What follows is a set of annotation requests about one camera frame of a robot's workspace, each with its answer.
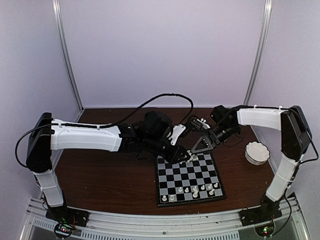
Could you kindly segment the white chess king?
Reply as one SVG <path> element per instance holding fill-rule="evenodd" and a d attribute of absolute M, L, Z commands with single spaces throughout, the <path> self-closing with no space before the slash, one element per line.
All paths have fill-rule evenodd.
<path fill-rule="evenodd" d="M 198 193 L 199 193 L 199 190 L 198 190 L 198 187 L 197 186 L 194 186 L 193 187 L 193 198 L 197 198 L 198 197 Z"/>

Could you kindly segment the white chess bishop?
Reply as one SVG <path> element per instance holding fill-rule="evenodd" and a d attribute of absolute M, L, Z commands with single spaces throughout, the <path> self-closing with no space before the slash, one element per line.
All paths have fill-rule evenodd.
<path fill-rule="evenodd" d="M 210 196 L 213 196 L 214 193 L 215 193 L 215 189 L 212 189 L 211 191 L 209 191 L 209 195 L 210 195 Z"/>

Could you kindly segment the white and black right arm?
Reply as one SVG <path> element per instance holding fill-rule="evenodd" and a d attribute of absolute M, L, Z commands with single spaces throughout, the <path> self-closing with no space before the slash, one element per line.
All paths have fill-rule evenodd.
<path fill-rule="evenodd" d="M 303 110 L 298 105 L 289 108 L 257 105 L 225 108 L 219 105 L 212 110 L 211 117 L 215 125 L 205 129 L 203 134 L 211 149 L 238 132 L 241 126 L 250 126 L 267 149 L 274 151 L 273 143 L 262 135 L 262 129 L 279 132 L 279 165 L 261 198 L 261 206 L 256 210 L 259 220 L 268 220 L 276 212 L 275 205 L 294 181 L 299 166 L 305 163 L 303 158 L 308 148 L 314 146 Z"/>

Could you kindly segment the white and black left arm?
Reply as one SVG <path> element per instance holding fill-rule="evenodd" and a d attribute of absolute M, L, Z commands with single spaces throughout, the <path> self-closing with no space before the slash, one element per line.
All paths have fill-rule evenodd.
<path fill-rule="evenodd" d="M 53 169 L 52 151 L 65 149 L 103 150 L 116 153 L 149 152 L 169 164 L 194 161 L 195 150 L 186 150 L 178 139 L 187 134 L 187 124 L 173 125 L 162 112 L 149 111 L 135 123 L 89 124 L 52 118 L 45 112 L 28 140 L 26 166 L 34 174 L 47 205 L 61 222 L 72 218 Z"/>

